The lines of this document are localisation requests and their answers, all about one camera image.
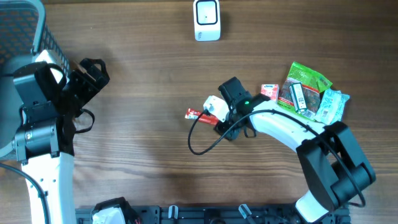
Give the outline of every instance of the wooden table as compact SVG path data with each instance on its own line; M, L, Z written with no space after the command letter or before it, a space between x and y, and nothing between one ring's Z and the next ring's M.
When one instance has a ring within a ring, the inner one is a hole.
M86 106L93 130L74 140L76 208L120 196L132 205L294 202L307 185L291 150L269 136L241 136L194 156L184 114L233 76L253 94L263 83L282 84L297 61L351 95L344 122L377 174L364 191L367 207L351 209L353 223L397 222L394 1L226 1L221 40L205 43L194 39L191 2L46 7L70 61L102 58L111 77ZM201 124L193 145L199 151L216 138ZM0 180L0 223L29 223L24 179L0 170Z

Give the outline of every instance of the light blue package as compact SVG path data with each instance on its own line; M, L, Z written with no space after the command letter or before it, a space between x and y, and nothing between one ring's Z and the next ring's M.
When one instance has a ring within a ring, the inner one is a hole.
M347 100L349 100L349 95L342 94L341 91L326 90L315 120L327 125L341 121Z

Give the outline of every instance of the packaged food item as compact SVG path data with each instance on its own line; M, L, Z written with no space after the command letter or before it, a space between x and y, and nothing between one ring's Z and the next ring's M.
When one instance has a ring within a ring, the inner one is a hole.
M185 114L185 119L197 119L200 114L201 111L188 108L187 113ZM199 122L216 125L218 119L216 118L216 116L213 115L207 116L204 114L202 117L200 117Z
M307 111L307 105L305 104L303 86L301 83L293 83L289 86L290 94L294 104L294 111L296 113L303 113Z
M320 93L329 89L332 82L321 73L294 62L279 93L278 105L287 111L295 113L293 99L289 89L292 83L302 84L304 99L307 104L307 110L301 114L297 114L314 121L314 117L321 103Z
M341 121L347 100L349 95L342 94L341 91L326 90L315 120L327 125Z
M275 103L278 100L279 85L278 84L263 84L261 85L261 94L268 96Z

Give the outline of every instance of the green snack bag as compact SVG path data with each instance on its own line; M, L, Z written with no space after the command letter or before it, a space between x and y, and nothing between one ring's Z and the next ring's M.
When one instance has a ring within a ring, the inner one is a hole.
M304 91L304 99L307 110L301 114L295 112L292 95L289 86L292 83L301 83ZM303 118L314 121L314 117L321 103L320 93L329 89L332 82L325 78L321 73L312 70L297 62L293 62L286 81L278 97L278 105L291 113L295 113Z

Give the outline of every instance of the basket mesh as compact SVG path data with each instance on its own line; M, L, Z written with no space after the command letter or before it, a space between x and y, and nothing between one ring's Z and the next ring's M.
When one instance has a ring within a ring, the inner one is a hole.
M46 24L38 26L39 15L35 7L21 2L0 3L0 68L10 58L31 54L36 29L43 27L39 52L54 50L62 59L62 68L69 72L69 62Z

